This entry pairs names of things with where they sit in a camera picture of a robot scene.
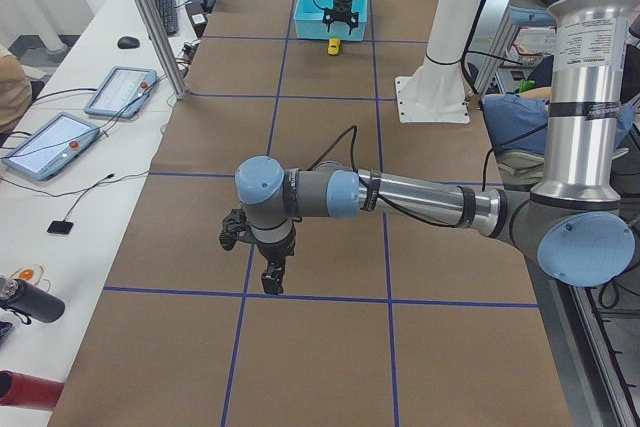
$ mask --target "person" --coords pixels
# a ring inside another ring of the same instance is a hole
[[[22,65],[0,45],[0,133],[10,133],[31,103],[31,83]]]
[[[485,124],[496,155],[518,150],[544,155],[547,129],[542,129],[520,140],[507,141],[531,132],[548,121],[551,100],[553,57],[545,59],[529,76],[542,87],[519,94],[487,95],[483,99]],[[620,102],[623,104],[617,119],[615,146],[627,135],[640,106],[640,50],[627,45],[622,78]]]

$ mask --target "yellow object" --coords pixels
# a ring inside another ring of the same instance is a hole
[[[329,55],[338,55],[340,53],[340,39],[337,37],[331,37],[329,39],[329,48],[327,49]]]

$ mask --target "chair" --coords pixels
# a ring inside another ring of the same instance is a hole
[[[617,149],[611,160],[627,154],[629,149]],[[529,190],[542,179],[544,157],[523,150],[510,150],[496,157],[502,183],[507,190]]]

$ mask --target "keyboard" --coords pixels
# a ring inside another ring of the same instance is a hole
[[[178,9],[176,0],[153,0],[167,35],[178,32]]]

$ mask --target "blue tape line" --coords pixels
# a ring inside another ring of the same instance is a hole
[[[233,388],[233,377],[236,371],[236,360],[238,359],[238,348],[240,346],[240,336],[242,333],[242,321],[244,320],[244,308],[247,303],[247,291],[249,290],[249,279],[251,278],[251,264],[253,263],[253,253],[255,248],[251,246],[249,250],[249,260],[247,261],[247,271],[244,277],[244,286],[242,289],[242,301],[240,302],[240,312],[238,313],[238,323],[236,325],[236,335],[233,341],[233,352],[231,354],[231,365],[229,366],[229,377],[227,379],[227,390],[224,395],[224,406],[222,408],[222,417],[220,419],[220,427],[227,424],[227,415],[229,414],[229,403],[231,401],[231,389]]]
[[[309,42],[308,40],[305,39],[298,39],[298,38],[292,38],[289,36],[290,32],[287,33],[286,37],[250,37],[250,36],[241,36],[241,35],[203,35],[201,37],[201,39],[213,39],[213,40],[279,40],[279,41],[287,41],[287,40],[294,40],[294,41],[298,41],[298,42]],[[364,40],[360,40],[358,41],[358,43],[372,43],[372,42],[376,42],[378,44],[424,44],[427,45],[427,41],[426,40],[401,40],[401,39],[395,39],[395,40],[368,40],[368,39],[364,39]]]
[[[247,297],[252,299],[272,299],[272,300],[305,300],[314,302],[346,302],[355,304],[386,304],[386,299],[375,299],[369,297],[339,297],[339,296],[327,296],[327,295],[269,295],[269,294],[257,294],[250,293]]]
[[[149,175],[155,175],[157,177],[213,177],[217,179],[233,179],[233,174],[206,174],[206,173],[183,173],[183,172],[149,172]]]
[[[404,305],[434,305],[441,307],[491,307],[496,309],[537,309],[538,304],[523,302],[470,302],[463,300],[415,300],[394,299],[394,304]]]
[[[379,97],[378,64],[376,62],[375,42],[375,16],[373,13],[373,1],[369,0],[369,12],[371,13],[371,56],[373,59],[373,87],[376,99]],[[380,115],[380,102],[376,100],[376,128],[378,130],[378,159],[380,170],[384,172],[384,153],[382,149],[382,120]],[[396,339],[395,321],[393,318],[393,289],[391,283],[391,255],[389,251],[389,235],[387,230],[387,214],[382,214],[382,233],[384,239],[384,263],[387,280],[387,314],[389,317],[389,353],[391,356],[391,386],[393,394],[393,424],[400,427],[400,403],[398,399],[398,373],[396,366]]]
[[[180,290],[180,289],[152,289],[145,287],[119,287],[105,286],[103,290],[110,292],[125,292],[129,294],[166,294],[166,295],[186,295],[203,297],[232,297],[240,299],[243,296],[248,299],[271,299],[271,300],[303,300],[308,302],[344,302],[355,304],[388,304],[389,300],[375,297],[340,297],[330,295],[268,295],[247,292],[218,292],[207,290]],[[392,304],[401,305],[433,305],[441,307],[483,307],[497,309],[537,309],[537,304],[526,302],[475,302],[464,300],[421,300],[421,299],[392,299]]]
[[[178,289],[151,289],[145,287],[118,287],[107,285],[103,290],[109,292],[127,292],[130,294],[169,294],[169,295],[192,295],[205,297],[235,297],[240,298],[240,292],[215,292],[206,290],[178,290]]]
[[[154,175],[157,177],[208,177],[208,178],[220,178],[220,179],[233,179],[234,174],[215,174],[215,173],[207,173],[207,172],[198,172],[198,173],[188,173],[188,172],[161,172],[161,171],[151,171],[149,175]],[[430,181],[443,185],[470,185],[470,186],[481,186],[482,182],[473,182],[473,181]],[[488,187],[502,187],[500,182],[487,182]]]
[[[296,0],[291,0],[291,9],[289,11],[289,19],[293,17]],[[269,130],[269,141],[267,143],[267,155],[271,155],[271,146],[273,143],[273,134],[276,129],[276,120],[278,111],[280,110],[280,92],[282,92],[282,79],[284,78],[284,66],[287,61],[287,50],[289,49],[289,35],[291,34],[291,22],[287,25],[287,38],[284,41],[284,52],[282,54],[282,63],[280,64],[280,77],[278,79],[278,89],[276,90],[276,102],[273,107],[273,117],[271,119],[271,129]]]
[[[374,97],[331,97],[322,95],[263,95],[263,94],[204,94],[200,92],[190,92],[194,97],[222,97],[229,99],[309,99],[309,100],[340,100],[340,101],[369,101],[374,102],[376,100],[391,102],[395,99],[376,99]]]

